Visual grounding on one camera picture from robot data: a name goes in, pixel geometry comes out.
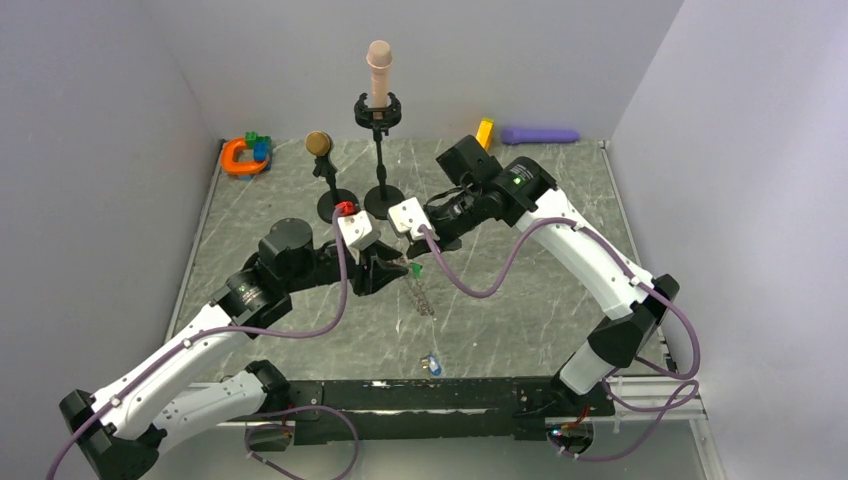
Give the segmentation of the blue toy brick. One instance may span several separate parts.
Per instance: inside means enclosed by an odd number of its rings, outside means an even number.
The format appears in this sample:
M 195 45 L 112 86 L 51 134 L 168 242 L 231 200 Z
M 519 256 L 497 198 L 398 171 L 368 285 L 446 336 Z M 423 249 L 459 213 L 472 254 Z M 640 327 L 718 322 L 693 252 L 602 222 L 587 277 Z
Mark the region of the blue toy brick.
M 257 163 L 265 163 L 271 156 L 271 147 L 267 142 L 256 142 L 253 146 L 253 160 Z

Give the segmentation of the metal disc with keyrings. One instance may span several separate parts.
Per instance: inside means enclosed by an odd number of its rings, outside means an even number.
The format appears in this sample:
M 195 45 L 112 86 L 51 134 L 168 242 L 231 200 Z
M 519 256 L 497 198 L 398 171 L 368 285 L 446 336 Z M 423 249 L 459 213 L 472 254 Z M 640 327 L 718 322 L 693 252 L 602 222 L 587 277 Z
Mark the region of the metal disc with keyrings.
M 405 262 L 403 266 L 409 269 L 410 263 Z M 414 310 L 422 317 L 434 318 L 435 309 L 427 297 L 427 289 L 422 281 L 422 276 L 420 279 L 415 279 L 409 269 L 409 273 L 404 277 L 404 285 L 405 293 L 410 298 Z

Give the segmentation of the yellow block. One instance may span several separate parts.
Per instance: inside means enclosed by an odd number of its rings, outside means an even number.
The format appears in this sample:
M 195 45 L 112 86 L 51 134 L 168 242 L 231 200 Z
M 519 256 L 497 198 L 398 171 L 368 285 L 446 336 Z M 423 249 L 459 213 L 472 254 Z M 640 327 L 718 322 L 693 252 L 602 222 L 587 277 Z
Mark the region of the yellow block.
M 477 128 L 475 138 L 480 146 L 489 151 L 494 135 L 494 120 L 491 118 L 483 118 Z

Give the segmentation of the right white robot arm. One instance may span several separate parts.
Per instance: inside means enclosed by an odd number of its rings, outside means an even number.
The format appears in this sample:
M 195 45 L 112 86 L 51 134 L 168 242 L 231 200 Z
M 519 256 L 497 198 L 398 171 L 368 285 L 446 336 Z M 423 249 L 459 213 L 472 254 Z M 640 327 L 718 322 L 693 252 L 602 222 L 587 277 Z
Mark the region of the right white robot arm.
M 462 235 L 493 219 L 549 252 L 588 290 L 604 317 L 552 378 L 551 399 L 562 414 L 586 407 L 590 392 L 616 369 L 629 367 L 656 332 L 679 290 L 613 247 L 578 211 L 538 162 L 519 156 L 503 166 L 472 136 L 437 158 L 453 189 L 426 203 L 410 198 L 390 207 L 389 221 L 407 237 L 407 254 L 460 247 Z

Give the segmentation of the gold microphone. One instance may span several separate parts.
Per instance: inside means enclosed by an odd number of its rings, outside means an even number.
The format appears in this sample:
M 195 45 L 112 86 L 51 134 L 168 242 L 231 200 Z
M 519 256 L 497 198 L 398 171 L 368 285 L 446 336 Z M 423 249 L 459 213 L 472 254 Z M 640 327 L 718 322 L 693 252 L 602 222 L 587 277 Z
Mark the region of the gold microphone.
M 311 155 L 324 157 L 332 150 L 333 142 L 326 132 L 312 131 L 305 137 L 304 146 Z

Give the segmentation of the key with blue tag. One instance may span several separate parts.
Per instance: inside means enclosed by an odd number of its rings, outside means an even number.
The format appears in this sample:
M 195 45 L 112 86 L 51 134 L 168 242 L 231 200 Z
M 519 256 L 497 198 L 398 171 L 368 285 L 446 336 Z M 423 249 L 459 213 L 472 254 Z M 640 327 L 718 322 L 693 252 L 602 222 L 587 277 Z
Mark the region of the key with blue tag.
M 420 359 L 422 369 L 431 377 L 440 377 L 443 373 L 443 367 L 438 358 L 433 354 L 428 354 Z

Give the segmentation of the tall black mic stand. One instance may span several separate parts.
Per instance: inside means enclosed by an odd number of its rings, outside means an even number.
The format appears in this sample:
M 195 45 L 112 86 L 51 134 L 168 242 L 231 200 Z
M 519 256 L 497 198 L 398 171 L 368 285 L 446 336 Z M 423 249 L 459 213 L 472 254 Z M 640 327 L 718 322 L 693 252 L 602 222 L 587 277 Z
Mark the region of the tall black mic stand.
M 396 96 L 388 93 L 389 104 L 386 107 L 368 107 L 366 93 L 361 93 L 354 105 L 355 122 L 362 128 L 370 130 L 376 149 L 376 177 L 378 184 L 365 195 L 364 209 L 378 220 L 388 219 L 390 207 L 405 200 L 403 192 L 387 182 L 387 168 L 383 161 L 383 137 L 389 134 L 392 127 L 402 120 L 402 106 Z

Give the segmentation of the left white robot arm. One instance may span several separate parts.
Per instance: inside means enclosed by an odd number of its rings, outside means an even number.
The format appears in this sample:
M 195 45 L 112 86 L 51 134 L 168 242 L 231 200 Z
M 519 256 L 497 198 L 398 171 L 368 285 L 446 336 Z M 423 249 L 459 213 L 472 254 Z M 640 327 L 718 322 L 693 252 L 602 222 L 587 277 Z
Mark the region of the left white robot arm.
M 399 257 L 365 213 L 336 219 L 334 239 L 321 246 L 308 222 L 276 222 L 243 268 L 154 354 L 93 393 L 64 397 L 73 444 L 98 478 L 138 479 L 162 454 L 222 422 L 279 417 L 291 404 L 291 385 L 267 360 L 199 391 L 190 385 L 221 357 L 273 335 L 294 293 L 334 284 L 342 297 L 376 293 L 406 274 Z

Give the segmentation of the key with green tag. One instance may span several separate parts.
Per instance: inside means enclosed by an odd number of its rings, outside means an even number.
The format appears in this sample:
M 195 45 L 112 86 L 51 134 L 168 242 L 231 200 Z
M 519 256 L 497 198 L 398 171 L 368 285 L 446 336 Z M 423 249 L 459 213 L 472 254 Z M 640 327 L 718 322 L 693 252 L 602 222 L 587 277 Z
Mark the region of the key with green tag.
M 423 266 L 419 263 L 411 262 L 408 265 L 410 272 L 412 273 L 415 279 L 420 279 L 422 276 Z

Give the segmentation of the short black mic stand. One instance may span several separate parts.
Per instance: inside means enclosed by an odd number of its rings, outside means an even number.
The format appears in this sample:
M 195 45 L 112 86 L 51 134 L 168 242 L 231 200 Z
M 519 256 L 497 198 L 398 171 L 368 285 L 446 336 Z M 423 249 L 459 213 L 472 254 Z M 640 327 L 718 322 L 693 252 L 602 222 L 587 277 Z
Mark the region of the short black mic stand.
M 342 202 L 350 202 L 357 207 L 360 202 L 358 197 L 350 190 L 339 188 L 336 182 L 337 169 L 332 164 L 329 155 L 317 156 L 313 176 L 325 180 L 328 190 L 318 199 L 316 211 L 319 218 L 325 223 L 332 221 L 335 206 Z

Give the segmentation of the green toy brick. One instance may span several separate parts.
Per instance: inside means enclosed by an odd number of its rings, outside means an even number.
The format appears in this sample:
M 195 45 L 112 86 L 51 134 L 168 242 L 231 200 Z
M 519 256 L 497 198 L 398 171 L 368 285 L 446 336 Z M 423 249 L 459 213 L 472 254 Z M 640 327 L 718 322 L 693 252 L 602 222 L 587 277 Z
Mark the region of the green toy brick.
M 257 147 L 260 149 L 270 149 L 272 140 L 270 136 L 260 135 L 256 131 L 248 131 L 244 134 L 244 141 L 247 149 L 255 150 Z

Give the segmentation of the purple microphone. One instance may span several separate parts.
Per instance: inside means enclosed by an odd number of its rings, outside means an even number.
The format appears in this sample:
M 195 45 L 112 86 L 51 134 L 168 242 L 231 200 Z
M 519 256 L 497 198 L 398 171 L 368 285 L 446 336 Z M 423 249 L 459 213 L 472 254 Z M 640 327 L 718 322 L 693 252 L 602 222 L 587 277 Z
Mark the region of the purple microphone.
M 506 145 L 570 144 L 578 142 L 580 138 L 577 131 L 569 129 L 505 127 L 500 132 L 500 141 Z

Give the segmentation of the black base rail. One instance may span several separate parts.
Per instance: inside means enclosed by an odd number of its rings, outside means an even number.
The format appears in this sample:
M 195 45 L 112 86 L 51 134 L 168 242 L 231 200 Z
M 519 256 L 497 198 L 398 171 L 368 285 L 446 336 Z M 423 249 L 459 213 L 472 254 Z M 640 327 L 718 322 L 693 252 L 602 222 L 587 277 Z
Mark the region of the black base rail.
M 611 417 L 615 407 L 595 387 L 584 404 L 558 397 L 546 377 L 292 381 L 289 405 L 273 404 L 251 422 L 292 423 L 296 445 L 348 440 L 505 437 L 543 441 L 546 429 L 578 417 Z

